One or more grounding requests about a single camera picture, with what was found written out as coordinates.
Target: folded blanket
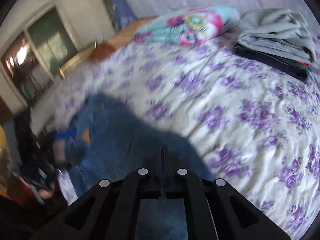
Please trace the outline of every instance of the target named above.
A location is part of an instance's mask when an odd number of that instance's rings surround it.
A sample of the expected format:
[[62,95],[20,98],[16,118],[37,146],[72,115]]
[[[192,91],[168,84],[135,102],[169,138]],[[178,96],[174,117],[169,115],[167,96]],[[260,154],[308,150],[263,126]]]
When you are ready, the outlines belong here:
[[296,61],[311,63],[314,44],[307,30],[308,23],[299,12],[289,9],[259,9],[241,17],[238,43]]
[[135,32],[139,42],[201,44],[239,22],[239,12],[226,5],[184,9],[160,16]]

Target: yellow object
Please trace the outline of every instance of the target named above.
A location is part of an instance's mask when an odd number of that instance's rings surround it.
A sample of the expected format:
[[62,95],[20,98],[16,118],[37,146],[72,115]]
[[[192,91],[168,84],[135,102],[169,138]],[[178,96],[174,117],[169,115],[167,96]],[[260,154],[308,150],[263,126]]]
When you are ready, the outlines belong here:
[[0,155],[8,150],[7,138],[5,136],[4,130],[0,125]]
[[0,125],[0,189],[6,191],[8,179],[11,174],[12,160],[7,145],[7,138]]

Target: window frame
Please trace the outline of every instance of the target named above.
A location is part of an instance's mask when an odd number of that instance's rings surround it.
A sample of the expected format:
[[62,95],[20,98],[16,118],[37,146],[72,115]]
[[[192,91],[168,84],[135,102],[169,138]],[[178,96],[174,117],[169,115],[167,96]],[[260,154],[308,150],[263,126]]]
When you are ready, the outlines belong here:
[[[40,19],[42,16],[44,16],[47,12],[49,12],[53,8],[55,8],[57,10],[57,13],[58,13],[58,15],[60,17],[60,20],[61,20],[62,24],[63,24],[63,27],[65,28],[65,30],[66,30],[69,38],[71,39],[73,45],[76,47],[77,52],[79,52],[81,50],[81,48],[83,47],[83,44],[81,43],[76,30],[73,28],[73,26],[70,23],[71,21],[69,20],[69,18],[67,16],[67,12],[66,12],[63,4],[62,4],[62,1],[61,0],[51,0],[48,3],[44,4],[43,6],[41,6],[36,11],[32,12],[30,14],[30,16],[27,19],[25,19],[22,22],[22,24],[20,24],[20,26],[18,28],[16,28],[16,30],[12,33],[10,38],[0,48],[0,58],[3,57],[3,55],[9,49],[9,47],[15,41],[15,39],[21,33],[23,33],[25,35],[25,38],[27,39],[29,45],[30,45],[30,48],[31,48],[33,54],[35,55],[36,59],[38,60],[40,66],[42,68],[44,68],[44,70],[48,73],[48,75],[50,76],[50,78],[53,81],[53,83],[55,83],[55,81],[61,79],[61,77],[59,75],[59,72],[56,75],[53,75],[50,72],[49,67],[45,63],[44,59],[42,58],[41,54],[39,53],[37,47],[35,46],[32,38],[31,38],[31,36],[30,36],[30,34],[28,32],[28,28],[31,25],[33,25],[33,23],[35,23],[38,19]],[[19,89],[16,87],[16,84],[13,82],[12,78],[6,72],[5,67],[6,66],[4,66],[2,64],[2,62],[0,61],[0,69],[1,69],[0,71],[2,72],[2,75],[4,76],[4,78],[6,79],[9,87],[11,88],[13,93],[18,97],[18,100],[24,106],[28,106],[28,103],[26,102],[24,96],[20,93]]]

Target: clothing pile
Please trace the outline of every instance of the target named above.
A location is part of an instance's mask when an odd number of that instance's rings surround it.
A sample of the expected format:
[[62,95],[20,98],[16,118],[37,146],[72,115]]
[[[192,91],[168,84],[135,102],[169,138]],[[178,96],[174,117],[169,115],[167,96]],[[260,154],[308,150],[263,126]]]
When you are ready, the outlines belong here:
[[240,27],[237,55],[306,80],[315,49],[302,14],[289,9],[252,10],[243,14]]

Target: blue curtain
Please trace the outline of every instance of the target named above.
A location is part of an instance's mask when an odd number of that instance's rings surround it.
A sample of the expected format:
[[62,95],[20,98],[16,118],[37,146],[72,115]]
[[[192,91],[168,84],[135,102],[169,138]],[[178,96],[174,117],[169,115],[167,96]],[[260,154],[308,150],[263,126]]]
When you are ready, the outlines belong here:
[[120,30],[137,19],[126,0],[111,0],[111,2],[115,6],[115,18]]

